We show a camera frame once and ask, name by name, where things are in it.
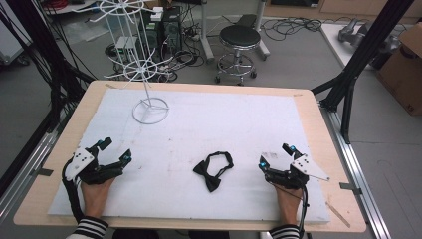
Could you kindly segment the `white foam mat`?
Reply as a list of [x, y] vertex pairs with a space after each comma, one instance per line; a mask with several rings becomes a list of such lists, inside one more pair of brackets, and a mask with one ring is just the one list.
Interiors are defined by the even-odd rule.
[[[142, 124], [131, 110], [142, 91], [109, 89], [86, 128], [78, 148], [99, 139], [112, 143], [100, 150], [99, 163], [119, 160], [128, 149], [132, 161], [114, 182], [105, 215], [154, 219], [275, 221], [277, 200], [259, 168], [260, 156], [271, 168], [287, 170], [293, 158], [283, 149], [294, 145], [312, 160], [294, 97], [154, 91], [165, 100], [166, 119]], [[234, 167], [209, 192], [204, 177], [193, 168], [210, 153], [228, 151]], [[213, 156], [208, 173], [228, 164]], [[311, 177], [308, 222], [323, 223], [329, 216], [320, 189], [322, 179]]]

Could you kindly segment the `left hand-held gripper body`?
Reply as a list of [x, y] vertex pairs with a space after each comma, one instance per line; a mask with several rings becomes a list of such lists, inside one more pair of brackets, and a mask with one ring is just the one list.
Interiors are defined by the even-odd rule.
[[109, 179], [123, 174], [125, 155], [117, 162], [109, 165], [100, 165], [98, 155], [104, 146], [94, 145], [89, 148], [78, 148], [74, 156], [64, 166], [64, 178], [72, 181], [79, 178], [86, 184], [102, 184]]

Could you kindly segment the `black round stool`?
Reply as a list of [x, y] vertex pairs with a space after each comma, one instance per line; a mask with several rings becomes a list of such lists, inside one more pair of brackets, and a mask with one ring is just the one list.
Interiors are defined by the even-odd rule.
[[219, 58], [215, 83], [220, 83], [222, 74], [238, 77], [240, 79], [239, 86], [244, 85], [244, 77], [247, 75], [255, 79], [257, 77], [256, 67], [252, 59], [245, 55], [245, 52], [259, 46], [260, 34], [248, 26], [231, 25], [221, 30], [219, 40], [223, 46], [229, 47], [231, 52], [227, 52]]

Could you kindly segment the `black computer tower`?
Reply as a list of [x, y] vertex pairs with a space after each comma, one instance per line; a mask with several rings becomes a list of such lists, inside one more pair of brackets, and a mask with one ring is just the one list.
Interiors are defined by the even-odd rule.
[[181, 8], [179, 6], [165, 9], [162, 23], [167, 49], [172, 54], [181, 50]]

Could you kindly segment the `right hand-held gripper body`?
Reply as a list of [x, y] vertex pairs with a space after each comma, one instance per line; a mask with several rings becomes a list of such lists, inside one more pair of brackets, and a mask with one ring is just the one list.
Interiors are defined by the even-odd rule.
[[288, 189], [302, 189], [308, 183], [310, 176], [325, 181], [330, 180], [330, 177], [307, 154], [293, 160], [288, 170], [281, 171], [270, 166], [264, 176], [267, 182]]

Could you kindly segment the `aluminium rail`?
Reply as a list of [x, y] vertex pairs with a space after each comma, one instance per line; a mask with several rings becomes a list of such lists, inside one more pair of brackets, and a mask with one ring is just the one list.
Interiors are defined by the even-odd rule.
[[0, 225], [7, 220], [17, 201], [36, 176], [50, 173], [50, 169], [43, 169], [43, 164], [60, 134], [57, 129], [35, 133], [0, 179]]
[[324, 108], [319, 109], [337, 149], [365, 224], [369, 227], [374, 239], [392, 239], [353, 147], [340, 133], [341, 120], [338, 113], [331, 113]]

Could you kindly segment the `black metal frame post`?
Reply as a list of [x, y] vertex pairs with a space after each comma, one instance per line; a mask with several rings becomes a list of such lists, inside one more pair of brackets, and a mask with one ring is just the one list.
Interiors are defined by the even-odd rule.
[[392, 32], [414, 1], [387, 0], [343, 70], [332, 80], [312, 89], [314, 95], [329, 90], [328, 95], [320, 101], [320, 105], [331, 113], [335, 113], [339, 103], [343, 102], [340, 135], [347, 144], [350, 144], [349, 126], [355, 83], [366, 65], [375, 56], [381, 43]]
[[65, 58], [53, 35], [53, 31], [59, 31], [59, 28], [48, 24], [39, 0], [5, 0], [5, 2], [17, 17], [21, 27], [18, 27], [6, 14], [1, 4], [0, 21], [18, 41], [35, 64], [39, 75], [49, 86], [51, 108], [0, 177], [0, 197], [11, 187], [13, 180], [44, 134], [51, 132], [60, 124], [60, 112], [65, 108], [74, 107], [86, 91], [83, 84], [88, 85], [95, 80], [94, 75], [89, 76], [82, 72]]

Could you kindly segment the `black bow tie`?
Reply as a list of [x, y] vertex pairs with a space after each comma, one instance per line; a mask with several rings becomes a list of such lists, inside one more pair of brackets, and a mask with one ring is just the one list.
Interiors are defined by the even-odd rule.
[[[210, 164], [211, 158], [213, 156], [223, 155], [228, 164], [222, 167], [217, 174], [210, 175], [208, 173], [208, 166]], [[220, 176], [228, 169], [234, 167], [234, 162], [231, 154], [228, 151], [216, 151], [214, 153], [210, 153], [204, 160], [200, 161], [194, 168], [193, 171], [204, 177], [205, 185], [209, 192], [215, 191], [221, 183]]]

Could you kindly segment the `person's right hand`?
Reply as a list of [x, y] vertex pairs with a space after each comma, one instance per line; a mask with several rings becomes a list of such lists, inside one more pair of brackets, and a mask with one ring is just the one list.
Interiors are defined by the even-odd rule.
[[275, 185], [280, 221], [282, 225], [297, 224], [297, 213], [302, 200], [303, 192], [300, 189], [288, 189], [281, 185]]

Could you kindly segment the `thin wooden stick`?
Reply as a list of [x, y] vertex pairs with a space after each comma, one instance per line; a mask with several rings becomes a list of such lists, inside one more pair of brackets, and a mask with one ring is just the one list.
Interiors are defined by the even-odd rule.
[[350, 223], [345, 219], [345, 217], [342, 216], [342, 214], [329, 202], [325, 203], [326, 206], [332, 211], [332, 213], [347, 227], [350, 228]]

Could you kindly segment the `brown cardboard box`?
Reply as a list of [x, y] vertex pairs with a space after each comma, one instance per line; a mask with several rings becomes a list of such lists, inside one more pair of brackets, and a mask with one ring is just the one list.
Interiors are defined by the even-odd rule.
[[422, 22], [399, 36], [400, 46], [376, 77], [412, 116], [422, 116]]

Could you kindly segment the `person's left hand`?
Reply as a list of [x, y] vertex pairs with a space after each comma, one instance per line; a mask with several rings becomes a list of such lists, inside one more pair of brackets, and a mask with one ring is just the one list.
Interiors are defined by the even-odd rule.
[[85, 203], [85, 215], [101, 218], [106, 207], [108, 192], [114, 179], [109, 179], [102, 184], [81, 184]]

